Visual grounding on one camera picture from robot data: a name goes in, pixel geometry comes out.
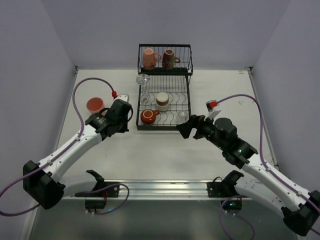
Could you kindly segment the white brown ceramic cup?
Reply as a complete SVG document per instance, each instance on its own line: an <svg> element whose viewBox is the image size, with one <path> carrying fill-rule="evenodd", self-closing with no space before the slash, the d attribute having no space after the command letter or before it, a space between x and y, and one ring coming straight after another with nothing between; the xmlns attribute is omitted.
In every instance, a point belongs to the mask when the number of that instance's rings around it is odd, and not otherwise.
<svg viewBox="0 0 320 240"><path fill-rule="evenodd" d="M156 109L164 112L168 110L169 105L169 95L166 92L159 92L156 95Z"/></svg>

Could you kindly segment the pink plastic tumbler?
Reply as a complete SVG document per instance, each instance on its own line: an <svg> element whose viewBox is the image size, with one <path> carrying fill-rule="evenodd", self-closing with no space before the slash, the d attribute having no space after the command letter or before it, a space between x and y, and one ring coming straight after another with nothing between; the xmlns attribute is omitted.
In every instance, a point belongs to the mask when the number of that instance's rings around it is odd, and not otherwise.
<svg viewBox="0 0 320 240"><path fill-rule="evenodd" d="M91 114L96 114L105 108L105 104L101 98L93 97L87 101L86 108Z"/></svg>

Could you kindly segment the brown ceramic mug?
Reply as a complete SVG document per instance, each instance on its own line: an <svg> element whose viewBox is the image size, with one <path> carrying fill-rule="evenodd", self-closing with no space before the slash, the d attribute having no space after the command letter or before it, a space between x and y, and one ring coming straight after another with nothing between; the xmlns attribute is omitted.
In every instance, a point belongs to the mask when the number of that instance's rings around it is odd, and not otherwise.
<svg viewBox="0 0 320 240"><path fill-rule="evenodd" d="M162 55L162 67L165 70L172 70L180 61L180 58L175 56L171 48L167 48Z"/></svg>

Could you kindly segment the orange ceramic mug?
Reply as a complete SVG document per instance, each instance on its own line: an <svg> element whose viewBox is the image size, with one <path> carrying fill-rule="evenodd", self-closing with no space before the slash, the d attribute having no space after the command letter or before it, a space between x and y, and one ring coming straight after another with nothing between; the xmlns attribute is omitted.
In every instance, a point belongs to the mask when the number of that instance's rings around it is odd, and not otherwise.
<svg viewBox="0 0 320 240"><path fill-rule="evenodd" d="M144 124L153 124L159 114L159 110L145 109L140 114L140 119Z"/></svg>

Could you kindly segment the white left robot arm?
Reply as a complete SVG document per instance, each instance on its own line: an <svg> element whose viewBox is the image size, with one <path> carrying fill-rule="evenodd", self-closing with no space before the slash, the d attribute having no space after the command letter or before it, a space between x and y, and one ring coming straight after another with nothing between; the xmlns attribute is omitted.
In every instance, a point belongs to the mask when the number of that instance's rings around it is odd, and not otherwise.
<svg viewBox="0 0 320 240"><path fill-rule="evenodd" d="M106 110L90 115L81 122L79 131L49 156L23 166L23 189L45 210L54 207L62 198L74 194L104 191L106 183L94 170L67 179L64 174L86 152L115 133L128 131L128 114L132 113L129 97L121 94Z"/></svg>

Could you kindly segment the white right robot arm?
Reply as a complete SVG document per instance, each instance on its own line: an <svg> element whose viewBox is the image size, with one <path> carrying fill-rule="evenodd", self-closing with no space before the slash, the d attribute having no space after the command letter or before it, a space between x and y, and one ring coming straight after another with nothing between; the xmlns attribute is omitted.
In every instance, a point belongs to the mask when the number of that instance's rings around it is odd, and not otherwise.
<svg viewBox="0 0 320 240"><path fill-rule="evenodd" d="M222 151L224 159L259 180L266 193L244 193L246 197L280 210L284 224L297 235L305 237L320 217L320 192L310 191L267 163L261 154L238 137L237 128L228 118L212 120L203 115L192 115L176 126L184 139L196 129L194 139L205 138Z"/></svg>

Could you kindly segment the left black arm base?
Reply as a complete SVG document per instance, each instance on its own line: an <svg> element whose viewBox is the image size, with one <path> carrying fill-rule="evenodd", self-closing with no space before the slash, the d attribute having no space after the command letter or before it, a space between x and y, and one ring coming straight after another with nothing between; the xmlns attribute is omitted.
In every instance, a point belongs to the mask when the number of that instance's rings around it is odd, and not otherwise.
<svg viewBox="0 0 320 240"><path fill-rule="evenodd" d="M99 213L107 206L108 198L118 198L120 186L117 181L105 181L105 179L94 170L87 170L91 177L94 177L95 184L92 189L81 191L75 194L83 198L103 198L103 200L85 200L84 207L88 212Z"/></svg>

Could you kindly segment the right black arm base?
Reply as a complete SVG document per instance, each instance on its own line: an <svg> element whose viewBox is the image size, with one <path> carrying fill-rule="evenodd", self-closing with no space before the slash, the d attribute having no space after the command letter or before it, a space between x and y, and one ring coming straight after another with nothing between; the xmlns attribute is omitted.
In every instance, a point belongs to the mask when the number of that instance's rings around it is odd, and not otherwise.
<svg viewBox="0 0 320 240"><path fill-rule="evenodd" d="M244 174L233 170L226 177L220 176L214 178L212 181L206 183L206 190L209 198L230 198L238 196L235 186L237 181L244 177ZM233 198L223 203L221 200L222 209L224 211L237 214L243 207L242 197Z"/></svg>

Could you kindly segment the clear faceted glass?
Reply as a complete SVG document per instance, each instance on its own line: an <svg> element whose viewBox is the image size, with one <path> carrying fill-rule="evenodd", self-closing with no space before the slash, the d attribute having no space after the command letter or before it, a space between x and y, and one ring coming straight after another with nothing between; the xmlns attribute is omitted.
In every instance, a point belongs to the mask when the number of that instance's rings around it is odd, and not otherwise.
<svg viewBox="0 0 320 240"><path fill-rule="evenodd" d="M187 110L180 110L176 116L176 124L180 125L186 123L188 121L188 111Z"/></svg>

